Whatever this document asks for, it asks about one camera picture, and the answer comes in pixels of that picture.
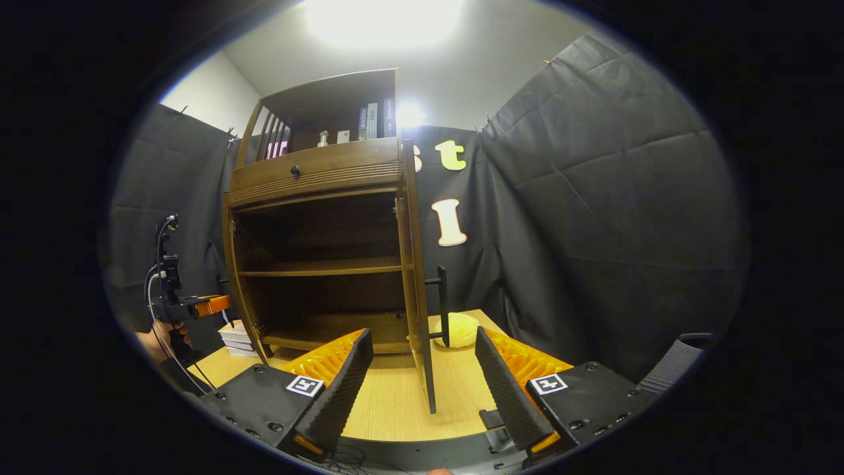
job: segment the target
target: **wooden table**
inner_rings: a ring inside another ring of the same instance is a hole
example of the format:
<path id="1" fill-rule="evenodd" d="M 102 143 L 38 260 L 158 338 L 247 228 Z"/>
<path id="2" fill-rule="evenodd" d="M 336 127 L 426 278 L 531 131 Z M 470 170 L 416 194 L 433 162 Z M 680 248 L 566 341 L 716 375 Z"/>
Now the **wooden table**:
<path id="1" fill-rule="evenodd" d="M 480 310 L 462 312 L 472 315 L 486 328 L 501 329 Z M 431 329 L 439 315 L 428 318 Z M 484 380 L 474 345 L 465 348 L 443 348 L 433 341 L 431 358 L 434 365 L 436 414 L 430 414 L 425 388 L 409 353 L 375 355 L 354 401 L 344 437 L 391 442 L 441 440 L 485 432 L 478 411 L 495 409 L 490 390 Z M 270 365 L 280 368 L 302 354 L 280 348 Z M 200 368 L 215 385 L 240 374 L 258 358 L 229 355 L 225 347 L 208 355 Z M 191 366 L 191 372 L 198 376 Z"/>

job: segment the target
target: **cabinet shelf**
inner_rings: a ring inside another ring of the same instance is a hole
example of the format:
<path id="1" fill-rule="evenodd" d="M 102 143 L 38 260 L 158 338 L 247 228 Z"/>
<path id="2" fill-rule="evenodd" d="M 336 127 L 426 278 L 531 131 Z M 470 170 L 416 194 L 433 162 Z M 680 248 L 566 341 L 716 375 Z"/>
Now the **cabinet shelf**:
<path id="1" fill-rule="evenodd" d="M 302 277 L 378 274 L 400 272 L 401 270 L 402 262 L 398 256 L 383 256 L 362 259 L 279 262 L 270 265 L 267 270 L 244 270 L 238 274 L 244 277 Z"/>
<path id="2" fill-rule="evenodd" d="M 406 318 L 400 312 L 306 315 L 288 325 L 271 328 L 261 337 L 261 343 L 310 351 L 340 336 L 369 327 L 376 353 L 409 352 Z"/>

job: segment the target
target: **yellow cushion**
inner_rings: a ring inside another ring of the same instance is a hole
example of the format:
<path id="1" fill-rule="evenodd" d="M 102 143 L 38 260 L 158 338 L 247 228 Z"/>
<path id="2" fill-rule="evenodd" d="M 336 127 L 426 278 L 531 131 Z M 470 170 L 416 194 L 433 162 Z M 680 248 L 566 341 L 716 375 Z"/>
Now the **yellow cushion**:
<path id="1" fill-rule="evenodd" d="M 471 315 L 460 314 L 456 312 L 448 313 L 448 330 L 449 342 L 451 348 L 463 348 L 474 344 L 475 336 L 478 335 L 478 319 Z M 442 331 L 442 321 L 436 322 L 434 325 L 434 333 Z M 441 347 L 446 344 L 442 338 L 436 338 L 436 343 Z"/>

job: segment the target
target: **wooden cabinet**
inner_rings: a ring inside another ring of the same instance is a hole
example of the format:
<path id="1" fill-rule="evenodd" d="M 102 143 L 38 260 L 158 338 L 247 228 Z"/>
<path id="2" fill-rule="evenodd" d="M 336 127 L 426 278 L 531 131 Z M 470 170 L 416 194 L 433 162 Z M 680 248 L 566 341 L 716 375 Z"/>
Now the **wooden cabinet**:
<path id="1" fill-rule="evenodd" d="M 241 142 L 224 197 L 225 255 L 265 363 L 270 345 L 311 350 L 369 327 L 376 353 L 413 353 L 434 412 L 413 144 L 354 140 L 360 107 L 395 97 L 395 76 L 346 74 L 258 102 L 244 133 L 260 134 L 257 153 Z M 345 129 L 353 141 L 316 147 L 320 131 Z M 280 137 L 290 151 L 273 157 Z"/>

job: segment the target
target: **book spine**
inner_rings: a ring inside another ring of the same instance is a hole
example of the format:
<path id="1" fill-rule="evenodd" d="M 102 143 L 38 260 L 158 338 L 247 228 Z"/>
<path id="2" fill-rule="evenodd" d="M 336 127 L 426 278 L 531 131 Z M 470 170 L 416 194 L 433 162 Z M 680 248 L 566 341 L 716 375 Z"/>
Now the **book spine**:
<path id="1" fill-rule="evenodd" d="M 384 137 L 396 136 L 396 105 L 391 97 L 384 100 Z"/>
<path id="2" fill-rule="evenodd" d="M 223 340 L 223 343 L 229 348 L 237 348 L 238 350 L 245 350 L 248 352 L 254 352 L 255 348 L 252 346 L 251 343 L 244 343 L 240 341 L 229 341 Z"/>
<path id="3" fill-rule="evenodd" d="M 358 140 L 363 140 L 366 139 L 366 107 L 360 108 L 358 117 Z"/>
<path id="4" fill-rule="evenodd" d="M 248 357 L 258 358 L 258 353 L 257 353 L 257 352 L 250 352 L 250 351 L 247 351 L 247 350 L 241 350 L 241 349 L 238 349 L 238 348 L 232 348 L 232 347 L 227 347 L 226 349 L 227 349 L 227 350 L 229 350 L 229 354 L 230 354 L 230 355 L 234 355 L 234 356 L 248 356 Z"/>
<path id="5" fill-rule="evenodd" d="M 378 138 L 378 103 L 370 102 L 366 113 L 366 138 Z"/>

